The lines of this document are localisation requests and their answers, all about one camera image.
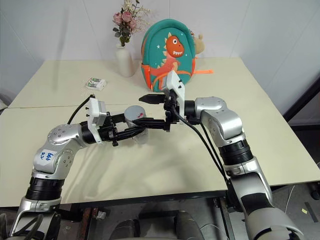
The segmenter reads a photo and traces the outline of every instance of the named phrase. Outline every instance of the floor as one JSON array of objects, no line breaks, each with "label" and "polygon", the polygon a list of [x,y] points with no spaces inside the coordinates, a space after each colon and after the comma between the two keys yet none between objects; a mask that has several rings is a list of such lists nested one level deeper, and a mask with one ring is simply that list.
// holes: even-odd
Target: floor
[{"label": "floor", "polygon": [[[299,131],[297,136],[304,144],[316,163],[320,163],[320,131]],[[289,194],[293,186],[286,186],[273,192],[274,205],[285,210]],[[320,239],[320,200],[310,196],[309,184],[296,184],[292,190],[287,204],[287,214],[295,224],[304,232],[308,240]],[[118,205],[101,209],[107,217],[101,220],[92,220],[88,233],[88,240],[108,240],[116,225],[127,219],[137,219],[140,213],[184,210],[191,214],[200,227],[205,240],[226,240],[225,229],[220,210],[214,207],[212,200],[193,198],[180,201],[167,201],[158,203],[137,203]],[[12,224],[13,212],[7,212],[9,224]],[[247,240],[244,215],[239,212],[229,214],[236,240]],[[76,240],[79,223],[62,221],[58,240]],[[168,237],[176,238],[173,217],[149,218],[140,220],[142,237]]]}]

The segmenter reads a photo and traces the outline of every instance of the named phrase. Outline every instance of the black cable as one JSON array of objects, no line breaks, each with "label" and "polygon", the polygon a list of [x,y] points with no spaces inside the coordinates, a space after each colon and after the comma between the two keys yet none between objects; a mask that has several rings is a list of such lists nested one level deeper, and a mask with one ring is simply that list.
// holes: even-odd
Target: black cable
[{"label": "black cable", "polygon": [[118,135],[114,138],[117,141],[133,138],[134,136],[142,133],[146,128],[145,127],[134,127],[128,128],[122,132],[119,132]]},{"label": "black cable", "polygon": [[198,136],[200,137],[200,139],[202,140],[203,144],[205,145],[206,149],[208,150],[213,162],[215,163],[216,167],[218,168],[219,172],[221,173],[221,175],[223,176],[224,181],[227,181],[226,176],[224,175],[224,171],[220,168],[217,160],[215,159],[213,153],[211,152],[206,140],[204,139],[204,137],[201,135],[201,133],[199,132],[198,129],[196,129],[193,125],[191,125],[189,122],[187,122],[182,116],[180,116],[180,114],[177,112],[176,108],[173,106],[172,107],[172,111],[173,113],[184,123],[186,124],[188,127],[190,127],[193,131],[196,132],[196,134],[198,134]]},{"label": "black cable", "polygon": [[31,240],[32,237],[36,234],[38,228],[40,227],[42,221],[44,219],[44,215],[43,214],[39,214],[38,216],[36,216],[34,219],[32,219],[27,225],[25,225],[23,228],[21,228],[19,231],[15,232],[13,234],[13,236],[19,236],[21,235],[24,231],[26,231],[32,224],[33,227],[32,229],[29,231],[29,233],[25,236],[24,240]]},{"label": "black cable", "polygon": [[91,94],[86,100],[83,101],[83,103],[81,103],[76,110],[72,113],[69,121],[67,124],[70,124],[72,122],[72,119],[74,119],[75,115],[77,114],[77,112],[79,112],[79,110],[89,101],[90,98],[96,98],[95,95]]},{"label": "black cable", "polygon": [[211,149],[213,150],[215,159],[217,159],[217,161],[219,162],[219,165],[220,165],[221,169],[224,169],[224,166],[223,166],[223,164],[222,164],[222,162],[221,162],[221,160],[220,160],[220,158],[219,158],[219,155],[217,154],[217,152],[216,152],[216,150],[215,150],[215,148],[214,148],[214,145],[212,144],[212,141],[211,141],[211,139],[210,139],[210,137],[209,137],[209,135],[208,135],[208,132],[207,132],[205,126],[203,125],[202,122],[200,123],[200,125],[201,125],[202,130],[203,130],[203,132],[204,132],[204,134],[205,134],[206,139],[208,140],[208,142],[209,142],[209,144],[210,144]]}]

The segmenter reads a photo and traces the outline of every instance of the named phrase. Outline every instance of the orange strap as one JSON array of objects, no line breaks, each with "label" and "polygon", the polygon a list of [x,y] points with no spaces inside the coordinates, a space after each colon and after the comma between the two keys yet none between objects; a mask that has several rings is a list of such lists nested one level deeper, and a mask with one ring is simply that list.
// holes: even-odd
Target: orange strap
[{"label": "orange strap", "polygon": [[[188,71],[176,71],[176,74],[187,74],[189,76],[191,76],[190,72]],[[156,83],[159,81],[159,84],[158,84],[158,89],[162,89],[160,87],[162,87],[162,84],[163,84],[163,77],[167,76],[168,75],[168,72],[165,72],[159,76],[157,76],[154,80],[153,80],[153,84],[152,84],[152,87],[151,87],[151,90],[153,91],[155,86],[156,86]]]},{"label": "orange strap", "polygon": [[150,80],[150,68],[149,65],[141,64],[141,67],[143,68],[143,73],[145,77],[145,83],[148,86],[148,88],[151,88],[151,80]]},{"label": "orange strap", "polygon": [[209,70],[198,70],[194,71],[193,74],[213,74],[214,71],[212,69]]}]

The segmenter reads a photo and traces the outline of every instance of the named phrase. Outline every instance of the beige table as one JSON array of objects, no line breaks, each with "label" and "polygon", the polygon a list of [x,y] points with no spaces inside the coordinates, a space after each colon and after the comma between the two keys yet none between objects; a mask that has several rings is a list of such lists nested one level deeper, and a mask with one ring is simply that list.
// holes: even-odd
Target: beige table
[{"label": "beige table", "polygon": [[[314,161],[241,59],[197,61],[199,70],[213,69],[215,73],[193,76],[185,87],[186,99],[221,97],[239,114],[252,152],[270,185],[320,180]],[[55,85],[52,75],[57,63]],[[107,79],[107,87],[96,96],[112,104],[106,108],[114,113],[123,112],[128,104],[138,103],[138,98],[149,92],[140,71],[132,78],[121,78],[112,69],[110,62],[101,61],[45,62],[11,108],[4,111],[0,116],[0,207],[19,204],[29,185],[35,152],[48,132],[66,123],[88,96],[88,92],[83,94],[87,78]],[[141,105],[148,116],[164,118],[162,105]],[[74,122],[84,120],[81,111]],[[198,136],[185,125],[173,125],[171,129],[170,133],[150,130],[146,145],[127,139],[118,147],[106,143],[80,150],[65,181],[62,202],[225,190]]]},{"label": "beige table", "polygon": [[[241,101],[248,111],[252,99],[266,96],[240,58],[199,58],[196,70],[213,69],[214,74],[195,74],[185,85],[185,99],[216,96],[232,104]],[[107,81],[102,91],[85,88],[91,78]],[[94,93],[105,104],[137,104],[150,93],[140,67],[134,76],[125,78],[117,73],[112,61],[46,61],[14,99],[9,108],[78,106]]]},{"label": "beige table", "polygon": [[[320,171],[281,115],[264,95],[250,111],[233,102],[251,150],[271,185],[320,180]],[[107,105],[113,113],[129,105]],[[164,118],[160,105],[142,104],[148,116]],[[0,206],[17,206],[25,195],[34,154],[48,132],[65,123],[75,107],[8,108],[0,116]],[[86,119],[84,111],[74,119]],[[80,150],[65,181],[63,203],[225,190],[226,185],[198,136],[176,124],[171,132],[149,130],[149,141],[132,139]]]}]

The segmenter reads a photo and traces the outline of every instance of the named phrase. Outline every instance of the small white device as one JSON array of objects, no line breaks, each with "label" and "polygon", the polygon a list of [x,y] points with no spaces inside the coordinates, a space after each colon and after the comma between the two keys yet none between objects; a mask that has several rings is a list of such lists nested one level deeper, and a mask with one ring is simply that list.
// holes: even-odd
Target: small white device
[{"label": "small white device", "polygon": [[86,82],[85,87],[87,89],[101,91],[107,85],[107,81],[101,78],[91,77],[89,81]]}]

